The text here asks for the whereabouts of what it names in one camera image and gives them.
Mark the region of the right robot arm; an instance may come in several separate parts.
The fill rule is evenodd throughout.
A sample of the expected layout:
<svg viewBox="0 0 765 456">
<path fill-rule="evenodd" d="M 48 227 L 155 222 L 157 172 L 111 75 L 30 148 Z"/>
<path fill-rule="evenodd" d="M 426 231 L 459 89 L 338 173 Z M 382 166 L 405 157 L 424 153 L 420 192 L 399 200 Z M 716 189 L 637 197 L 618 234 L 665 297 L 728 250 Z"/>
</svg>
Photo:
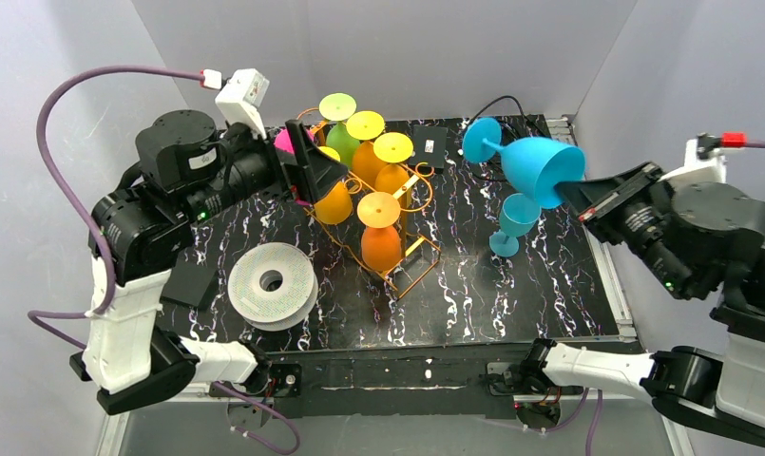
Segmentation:
<svg viewBox="0 0 765 456">
<path fill-rule="evenodd" d="M 627 246 L 672 298 L 714 295 L 709 315 L 727 346 L 623 354 L 538 338 L 519 375 L 639 399 L 685 427 L 765 447 L 765 201 L 652 162 L 556 191 L 597 240 Z"/>
</svg>

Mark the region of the blue wine glass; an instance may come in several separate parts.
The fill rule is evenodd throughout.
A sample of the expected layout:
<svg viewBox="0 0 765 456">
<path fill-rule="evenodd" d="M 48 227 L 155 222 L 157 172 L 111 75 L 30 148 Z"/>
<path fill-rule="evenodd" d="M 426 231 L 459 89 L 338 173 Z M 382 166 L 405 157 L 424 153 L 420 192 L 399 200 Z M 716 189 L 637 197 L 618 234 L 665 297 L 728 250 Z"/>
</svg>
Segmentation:
<svg viewBox="0 0 765 456">
<path fill-rule="evenodd" d="M 582 149 L 564 142 L 526 137 L 503 144 L 502 128 L 493 118 L 471 123 L 465 130 L 462 149 L 472 163 L 499 157 L 510 185 L 545 209 L 562 205 L 555 186 L 563 181 L 581 181 L 586 168 Z"/>
</svg>

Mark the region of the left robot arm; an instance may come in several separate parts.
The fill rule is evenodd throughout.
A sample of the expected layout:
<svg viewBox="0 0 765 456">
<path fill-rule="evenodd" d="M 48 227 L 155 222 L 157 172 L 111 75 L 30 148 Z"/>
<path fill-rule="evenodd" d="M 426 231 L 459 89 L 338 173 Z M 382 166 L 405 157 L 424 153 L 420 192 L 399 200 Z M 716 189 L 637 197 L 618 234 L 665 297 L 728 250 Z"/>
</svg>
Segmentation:
<svg viewBox="0 0 765 456">
<path fill-rule="evenodd" d="M 161 115 L 136 137 L 138 163 L 91 212 L 95 292 L 86 347 L 69 359 L 116 415 L 166 401 L 193 383 L 249 385 L 269 368 L 253 343 L 199 342 L 161 329 L 161 295 L 193 228 L 256 194 L 316 203 L 347 176 L 298 120 L 292 152 L 243 123 L 217 128 L 197 110 Z"/>
</svg>

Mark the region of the teal wine glass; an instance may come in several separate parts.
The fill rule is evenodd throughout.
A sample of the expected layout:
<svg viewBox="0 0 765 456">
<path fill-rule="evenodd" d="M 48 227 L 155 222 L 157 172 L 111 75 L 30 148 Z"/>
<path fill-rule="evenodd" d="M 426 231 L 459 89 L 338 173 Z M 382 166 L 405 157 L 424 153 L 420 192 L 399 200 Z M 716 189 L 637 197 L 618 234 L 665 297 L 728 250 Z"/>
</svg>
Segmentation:
<svg viewBox="0 0 765 456">
<path fill-rule="evenodd" d="M 512 257 L 520 250 L 520 237 L 527 234 L 541 215 L 538 203 L 522 193 L 508 196 L 499 215 L 499 230 L 488 240 L 492 253 Z"/>
</svg>

